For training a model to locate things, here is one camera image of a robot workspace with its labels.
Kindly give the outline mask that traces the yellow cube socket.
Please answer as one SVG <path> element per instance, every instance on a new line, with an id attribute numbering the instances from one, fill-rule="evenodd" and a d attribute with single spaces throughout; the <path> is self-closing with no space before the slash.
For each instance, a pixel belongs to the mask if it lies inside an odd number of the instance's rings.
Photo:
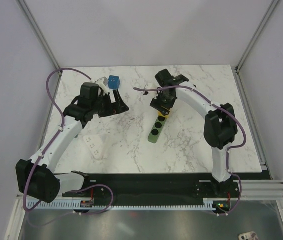
<path id="1" fill-rule="evenodd" d="M 170 116 L 170 114 L 163 114 L 163 113 L 160 112 L 160 111 L 158 111 L 158 115 L 159 115 L 160 117 L 163 117 L 163 118 L 166 118 L 166 119 Z"/>

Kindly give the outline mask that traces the blue cube socket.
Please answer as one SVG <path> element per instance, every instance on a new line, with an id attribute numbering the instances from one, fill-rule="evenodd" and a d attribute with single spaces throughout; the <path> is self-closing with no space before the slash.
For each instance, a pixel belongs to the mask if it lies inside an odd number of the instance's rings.
<path id="1" fill-rule="evenodd" d="M 108 87 L 111 90 L 118 90 L 120 88 L 120 77 L 116 75 L 110 75 L 108 78 Z"/>

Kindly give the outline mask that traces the green power strip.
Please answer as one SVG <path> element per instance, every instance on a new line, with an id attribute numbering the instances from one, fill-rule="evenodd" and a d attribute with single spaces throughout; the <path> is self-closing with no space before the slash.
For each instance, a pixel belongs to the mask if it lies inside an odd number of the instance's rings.
<path id="1" fill-rule="evenodd" d="M 150 143 L 156 144 L 158 142 L 158 139 L 164 129 L 168 117 L 168 115 L 163 115 L 161 112 L 158 112 L 158 117 L 155 120 L 155 123 L 147 138 Z"/>

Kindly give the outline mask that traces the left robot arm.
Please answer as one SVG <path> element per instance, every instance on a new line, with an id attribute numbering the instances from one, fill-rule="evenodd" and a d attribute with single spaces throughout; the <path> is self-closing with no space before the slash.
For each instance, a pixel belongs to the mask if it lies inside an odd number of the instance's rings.
<path id="1" fill-rule="evenodd" d="M 106 92 L 97 83 L 85 82 L 80 93 L 61 113 L 61 124 L 50 140 L 29 160 L 16 164 L 18 188 L 25 197 L 33 197 L 45 203 L 57 196 L 75 191 L 85 197 L 91 192 L 91 184 L 82 173 L 55 174 L 56 167 L 71 142 L 86 127 L 94 116 L 110 117 L 129 111 L 119 91 Z"/>

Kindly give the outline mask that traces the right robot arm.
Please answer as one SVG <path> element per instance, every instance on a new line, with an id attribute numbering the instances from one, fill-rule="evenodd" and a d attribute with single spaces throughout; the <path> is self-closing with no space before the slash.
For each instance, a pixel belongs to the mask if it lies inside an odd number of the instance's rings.
<path id="1" fill-rule="evenodd" d="M 229 160 L 227 148 L 235 140 L 238 133 L 237 123 L 230 115 L 234 115 L 231 104 L 217 104 L 208 99 L 184 75 L 172 76 L 167 69 L 155 75 L 159 84 L 157 96 L 153 98 L 150 106 L 164 117 L 170 114 L 176 100 L 188 104 L 204 119 L 204 139 L 212 149 L 212 177 L 216 180 L 210 184 L 211 193 L 222 197 L 229 190 L 227 180 L 229 173 Z"/>

